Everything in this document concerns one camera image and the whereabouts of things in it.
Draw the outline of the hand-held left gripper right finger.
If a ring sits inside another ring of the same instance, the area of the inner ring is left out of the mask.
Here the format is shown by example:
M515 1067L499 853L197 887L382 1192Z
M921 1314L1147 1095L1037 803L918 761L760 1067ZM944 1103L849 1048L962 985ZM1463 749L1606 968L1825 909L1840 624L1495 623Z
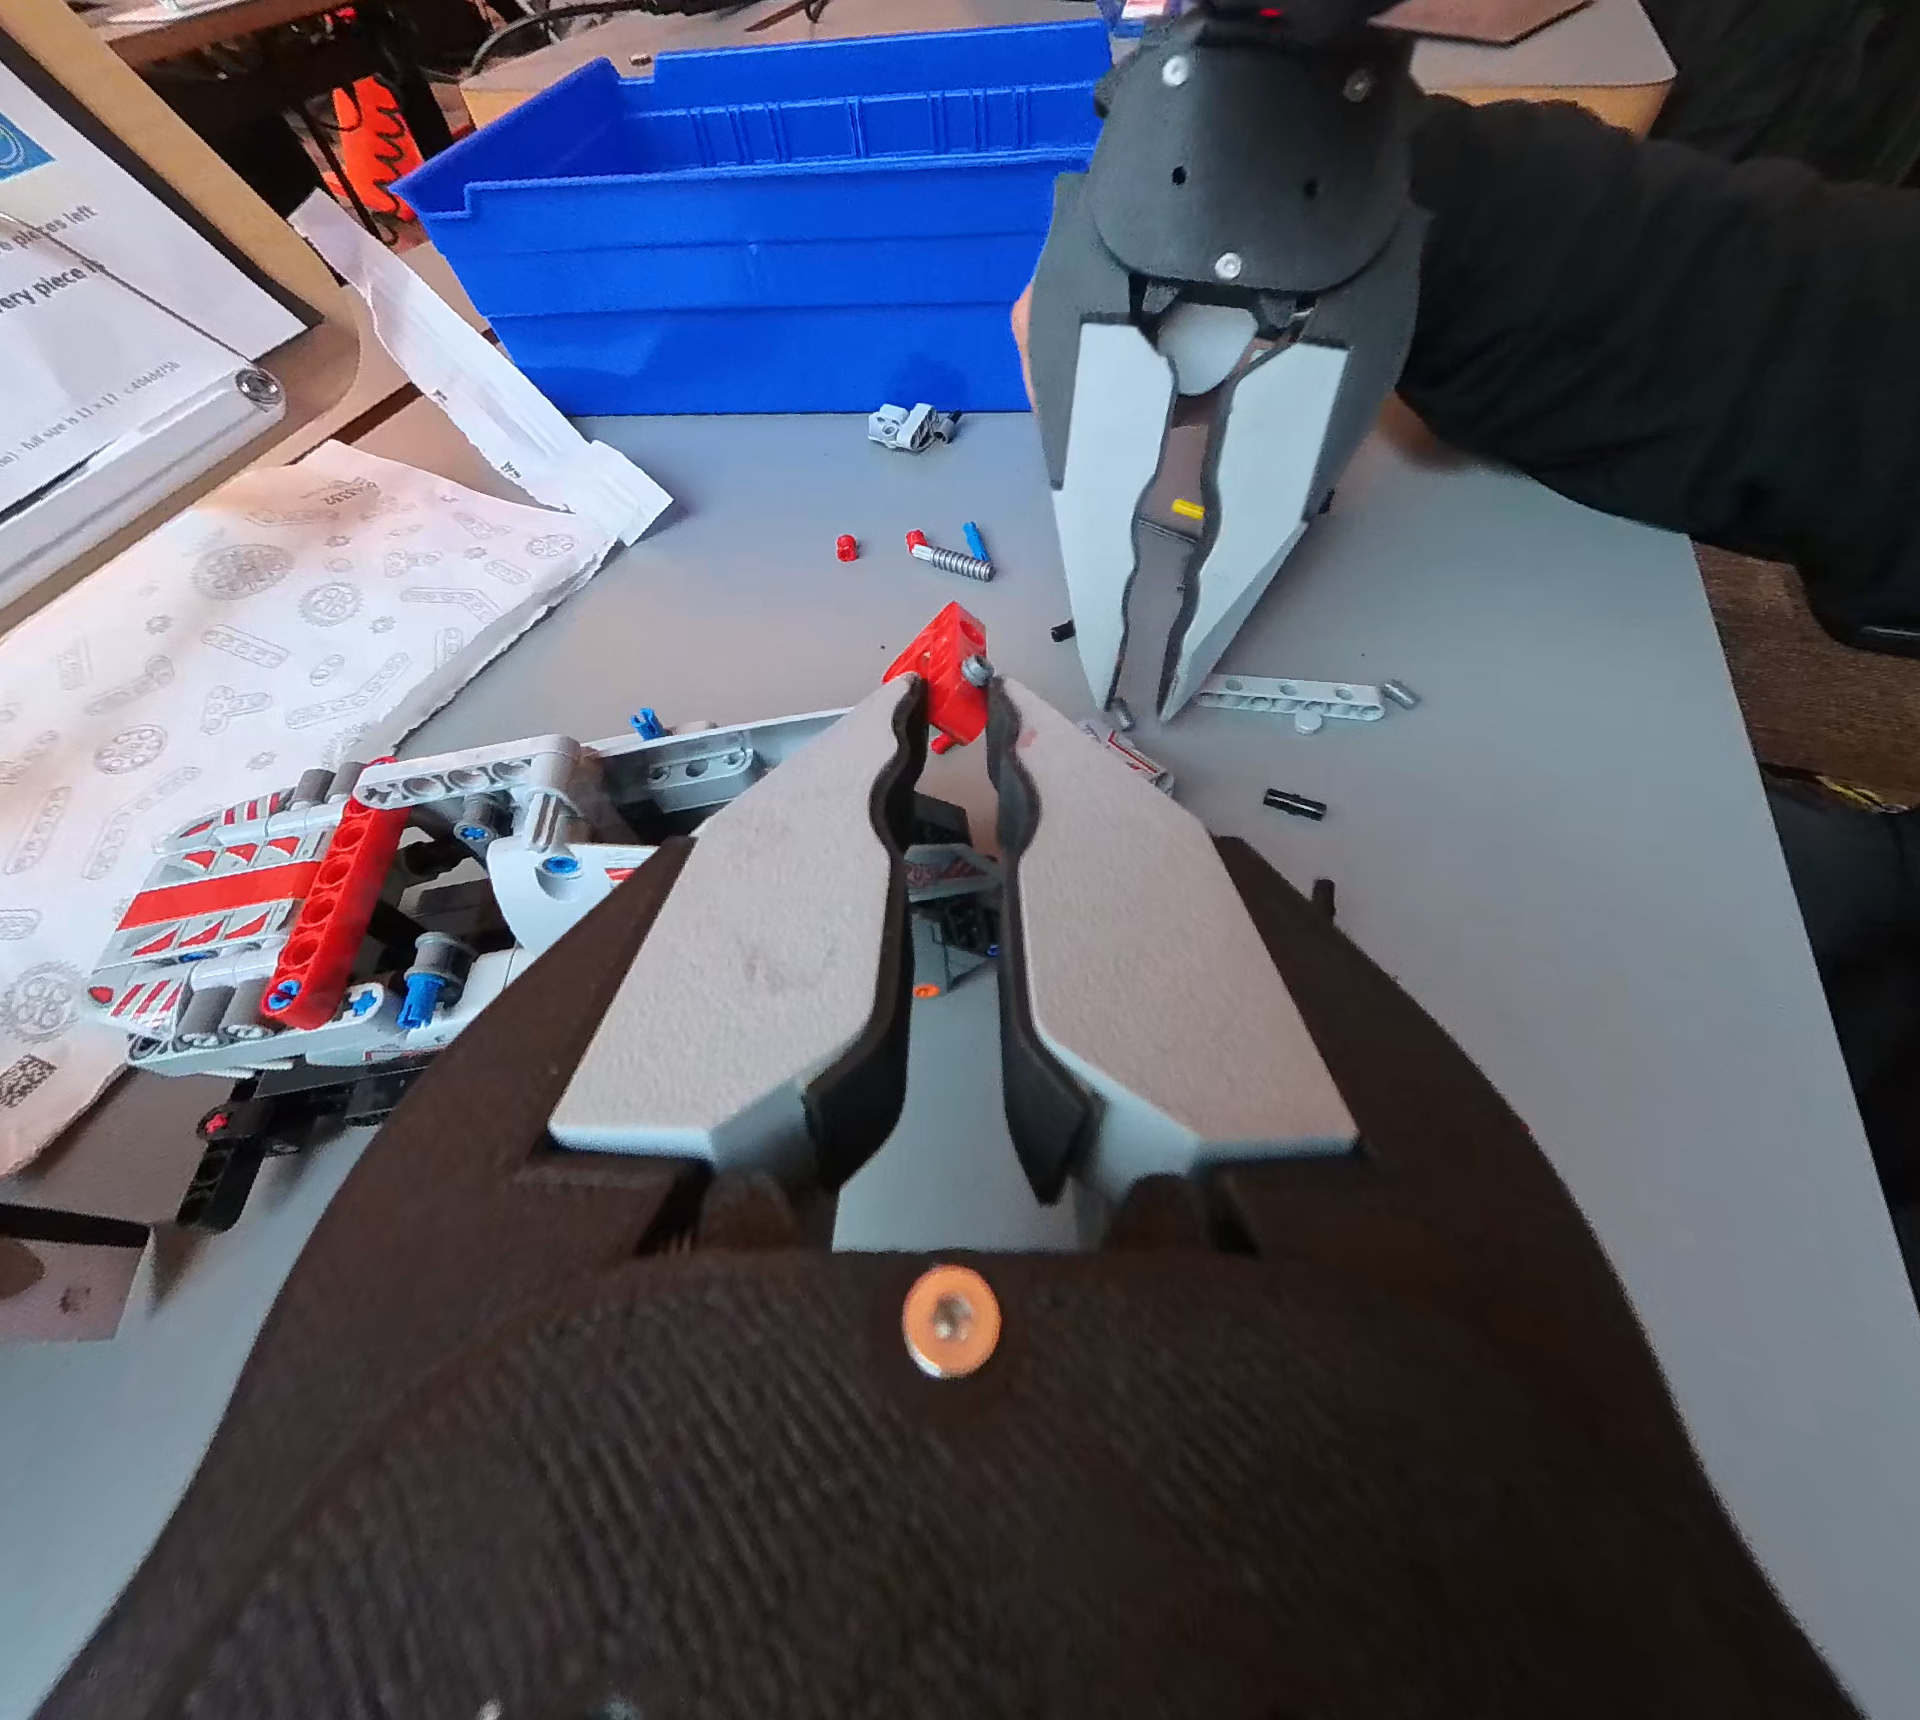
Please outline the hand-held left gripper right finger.
M1361 1133L1209 829L1022 682L989 688L1005 1118L1043 1205Z

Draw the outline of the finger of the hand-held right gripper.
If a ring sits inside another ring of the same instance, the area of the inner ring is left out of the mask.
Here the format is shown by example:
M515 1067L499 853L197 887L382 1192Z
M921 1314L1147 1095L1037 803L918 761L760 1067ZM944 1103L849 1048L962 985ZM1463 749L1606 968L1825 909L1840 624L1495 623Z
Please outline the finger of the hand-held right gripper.
M1133 322L1088 320L1070 379L1067 453L1052 511L1093 703L1114 700L1140 568L1136 522L1159 479L1178 375Z
M1181 717L1308 527L1347 348L1291 341L1255 352L1223 390L1205 459L1205 529L1168 636L1159 717Z

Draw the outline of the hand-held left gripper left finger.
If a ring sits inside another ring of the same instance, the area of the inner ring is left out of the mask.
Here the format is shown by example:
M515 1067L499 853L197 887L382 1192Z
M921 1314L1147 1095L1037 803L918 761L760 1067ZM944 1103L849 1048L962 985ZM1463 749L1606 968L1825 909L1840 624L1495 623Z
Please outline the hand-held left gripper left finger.
M897 677L688 844L550 1139L838 1192L907 1089L904 817L922 678Z

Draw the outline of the red lego assembly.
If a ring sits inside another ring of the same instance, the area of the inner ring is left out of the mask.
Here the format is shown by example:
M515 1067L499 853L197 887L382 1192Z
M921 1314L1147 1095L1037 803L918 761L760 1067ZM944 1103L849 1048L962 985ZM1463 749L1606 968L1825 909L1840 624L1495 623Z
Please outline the red lego assembly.
M986 733L997 671L989 659L989 633L975 613L958 602L942 607L883 680L903 677L922 680L929 753L968 749Z

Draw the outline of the grey red lego vehicle model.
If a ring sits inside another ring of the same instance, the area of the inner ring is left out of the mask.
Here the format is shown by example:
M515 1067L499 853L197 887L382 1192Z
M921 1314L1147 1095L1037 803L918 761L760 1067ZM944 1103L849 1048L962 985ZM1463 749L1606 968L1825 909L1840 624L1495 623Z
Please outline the grey red lego vehicle model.
M231 1084L198 1123L181 1227L232 1229L266 1159L385 1123L663 844L843 717L316 768L166 834L86 1008L135 1069Z

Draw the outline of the person's right forearm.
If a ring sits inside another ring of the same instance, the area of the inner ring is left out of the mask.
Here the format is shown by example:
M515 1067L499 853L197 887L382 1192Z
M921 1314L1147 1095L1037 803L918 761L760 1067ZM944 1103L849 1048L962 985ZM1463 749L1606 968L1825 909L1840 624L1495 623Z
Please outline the person's right forearm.
M1919 653L1919 196L1430 97L1401 401L1596 512L1789 566L1818 627Z

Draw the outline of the white printed lego panel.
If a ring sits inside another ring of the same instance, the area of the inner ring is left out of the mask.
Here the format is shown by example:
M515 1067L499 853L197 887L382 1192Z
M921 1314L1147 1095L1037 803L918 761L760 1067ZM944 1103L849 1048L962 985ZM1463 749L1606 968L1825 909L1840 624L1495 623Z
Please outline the white printed lego panel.
M1163 796L1174 796L1176 777L1174 773L1147 754L1123 729L1107 720L1083 719L1076 722L1079 729L1093 738L1093 742L1112 754L1128 773L1140 777L1151 789Z

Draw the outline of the grey lego beam with stud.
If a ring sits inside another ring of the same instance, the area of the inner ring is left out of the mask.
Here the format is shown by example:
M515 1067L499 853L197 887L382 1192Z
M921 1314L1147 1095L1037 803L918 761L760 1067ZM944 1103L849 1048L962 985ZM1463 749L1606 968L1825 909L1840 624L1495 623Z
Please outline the grey lego beam with stud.
M1385 693L1361 680L1308 680L1289 677L1210 677L1191 698L1193 707L1267 717L1287 722L1296 734L1318 734L1336 725L1379 725L1386 719Z

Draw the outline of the brown flat sheet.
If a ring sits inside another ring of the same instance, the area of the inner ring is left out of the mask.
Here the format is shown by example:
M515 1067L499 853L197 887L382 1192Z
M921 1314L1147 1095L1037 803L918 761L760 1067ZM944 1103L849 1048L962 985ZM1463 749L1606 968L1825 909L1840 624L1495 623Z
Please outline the brown flat sheet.
M1405 0L1370 19L1383 33L1430 42L1513 49L1596 0Z

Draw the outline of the blue plastic bin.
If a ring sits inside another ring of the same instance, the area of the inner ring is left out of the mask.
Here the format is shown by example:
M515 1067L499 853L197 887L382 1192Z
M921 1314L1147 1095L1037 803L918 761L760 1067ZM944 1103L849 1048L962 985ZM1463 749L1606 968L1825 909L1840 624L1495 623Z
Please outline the blue plastic bin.
M396 194L565 415L1022 413L1111 62L1101 21L596 58Z

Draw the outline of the wooden display board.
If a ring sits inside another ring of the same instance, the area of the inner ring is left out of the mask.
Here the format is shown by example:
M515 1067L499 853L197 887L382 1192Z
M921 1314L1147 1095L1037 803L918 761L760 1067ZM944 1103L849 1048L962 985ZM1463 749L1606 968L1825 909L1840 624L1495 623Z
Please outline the wooden display board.
M301 460L353 433L358 415L351 402L373 379L379 343L362 299L60 0L2 0L2 22L7 69L54 94L54 111L78 122L85 139L299 320L292 341L261 360L238 357L227 371L272 372L286 390L282 423L64 572L4 602L2 627L12 631L232 479Z

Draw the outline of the white holder rail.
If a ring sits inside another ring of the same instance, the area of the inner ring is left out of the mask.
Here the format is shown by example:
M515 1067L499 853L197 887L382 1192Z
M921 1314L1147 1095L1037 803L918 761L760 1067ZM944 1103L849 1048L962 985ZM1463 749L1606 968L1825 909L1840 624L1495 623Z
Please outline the white holder rail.
M286 389L276 375L242 367L4 509L4 604L66 572L204 475L228 467L272 434L285 415Z

